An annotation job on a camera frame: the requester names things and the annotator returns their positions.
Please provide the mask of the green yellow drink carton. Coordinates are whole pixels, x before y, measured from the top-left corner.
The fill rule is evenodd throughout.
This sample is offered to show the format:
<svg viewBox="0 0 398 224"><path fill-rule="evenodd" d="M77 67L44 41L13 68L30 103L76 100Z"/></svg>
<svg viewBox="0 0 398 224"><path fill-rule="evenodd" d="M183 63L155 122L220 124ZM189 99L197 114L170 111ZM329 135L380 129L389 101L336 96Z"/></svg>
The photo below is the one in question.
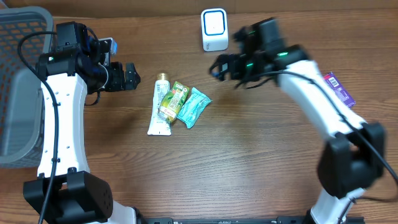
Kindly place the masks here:
<svg viewBox="0 0 398 224"><path fill-rule="evenodd" d="M160 103L158 111L160 118L168 123L172 123L182 109L189 91L190 88L188 86L180 82L175 82L171 90L166 93Z"/></svg>

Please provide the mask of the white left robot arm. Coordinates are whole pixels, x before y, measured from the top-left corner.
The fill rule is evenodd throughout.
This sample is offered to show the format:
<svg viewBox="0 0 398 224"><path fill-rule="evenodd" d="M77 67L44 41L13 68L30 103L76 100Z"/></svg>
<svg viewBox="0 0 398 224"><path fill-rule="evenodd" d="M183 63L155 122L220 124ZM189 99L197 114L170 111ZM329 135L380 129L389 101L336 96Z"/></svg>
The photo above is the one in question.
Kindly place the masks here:
<svg viewBox="0 0 398 224"><path fill-rule="evenodd" d="M40 223L142 223L137 209L115 201L109 184L90 172L84 143L86 97L134 90L141 78L133 63L110 60L114 39L99 39L77 22L58 24L53 34L55 49L32 67L44 97L44 143L24 198Z"/></svg>

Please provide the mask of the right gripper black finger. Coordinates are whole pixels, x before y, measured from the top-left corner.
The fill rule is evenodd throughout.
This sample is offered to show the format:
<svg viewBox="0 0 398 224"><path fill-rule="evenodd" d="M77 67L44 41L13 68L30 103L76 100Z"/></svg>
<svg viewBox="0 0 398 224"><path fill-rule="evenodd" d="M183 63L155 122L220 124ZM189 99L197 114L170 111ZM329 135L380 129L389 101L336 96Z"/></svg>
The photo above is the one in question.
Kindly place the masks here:
<svg viewBox="0 0 398 224"><path fill-rule="evenodd" d="M211 65L210 70L214 70L217 68L218 70L226 70L228 68L228 64L230 61L229 54L221 54L219 55L215 62Z"/></svg>
<svg viewBox="0 0 398 224"><path fill-rule="evenodd" d="M225 71L224 71L224 68L223 68L223 64L214 63L209 68L209 74L211 76L217 78L219 81L225 81Z"/></svg>

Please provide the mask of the red purple floral liner pack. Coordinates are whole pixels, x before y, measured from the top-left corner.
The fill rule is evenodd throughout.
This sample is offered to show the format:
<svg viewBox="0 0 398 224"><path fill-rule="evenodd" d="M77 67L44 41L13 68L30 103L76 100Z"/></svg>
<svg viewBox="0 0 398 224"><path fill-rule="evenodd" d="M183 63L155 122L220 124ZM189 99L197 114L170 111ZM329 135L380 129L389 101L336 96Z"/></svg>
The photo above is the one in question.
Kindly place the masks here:
<svg viewBox="0 0 398 224"><path fill-rule="evenodd" d="M325 75L323 79L347 107L352 108L356 104L353 97L347 92L333 72Z"/></svg>

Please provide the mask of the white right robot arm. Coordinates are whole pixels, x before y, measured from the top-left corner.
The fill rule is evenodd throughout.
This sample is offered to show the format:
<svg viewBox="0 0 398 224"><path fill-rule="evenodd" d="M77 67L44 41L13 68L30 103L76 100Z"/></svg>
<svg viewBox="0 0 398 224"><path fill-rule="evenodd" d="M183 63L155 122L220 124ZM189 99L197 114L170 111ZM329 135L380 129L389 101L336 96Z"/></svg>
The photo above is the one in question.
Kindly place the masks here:
<svg viewBox="0 0 398 224"><path fill-rule="evenodd" d="M387 167L384 128L367 123L336 96L305 49L285 44L275 18L243 27L234 39L241 52L218 56L209 73L247 88L274 81L324 139L317 168L322 190L300 223L346 223L354 202Z"/></svg>

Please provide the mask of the white tube gold cap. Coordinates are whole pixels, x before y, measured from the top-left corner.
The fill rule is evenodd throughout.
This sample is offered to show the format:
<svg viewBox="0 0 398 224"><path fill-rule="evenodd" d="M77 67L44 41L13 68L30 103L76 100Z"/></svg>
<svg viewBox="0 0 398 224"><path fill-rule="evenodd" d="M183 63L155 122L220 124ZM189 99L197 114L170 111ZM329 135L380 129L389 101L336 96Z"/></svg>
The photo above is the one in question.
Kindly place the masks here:
<svg viewBox="0 0 398 224"><path fill-rule="evenodd" d="M158 115L162 99L169 90L169 76L166 73L157 74L152 100L152 114L147 131L148 136L170 136L172 133L170 124Z"/></svg>

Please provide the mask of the teal wipes packet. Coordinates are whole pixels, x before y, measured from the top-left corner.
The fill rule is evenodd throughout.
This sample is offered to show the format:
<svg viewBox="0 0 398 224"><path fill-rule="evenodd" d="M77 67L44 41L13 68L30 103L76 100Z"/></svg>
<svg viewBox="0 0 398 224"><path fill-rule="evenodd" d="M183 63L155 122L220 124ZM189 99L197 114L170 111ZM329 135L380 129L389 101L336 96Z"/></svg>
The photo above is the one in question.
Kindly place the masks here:
<svg viewBox="0 0 398 224"><path fill-rule="evenodd" d="M186 124L187 129L191 129L211 102L208 96L193 87L189 99L182 106L177 118Z"/></svg>

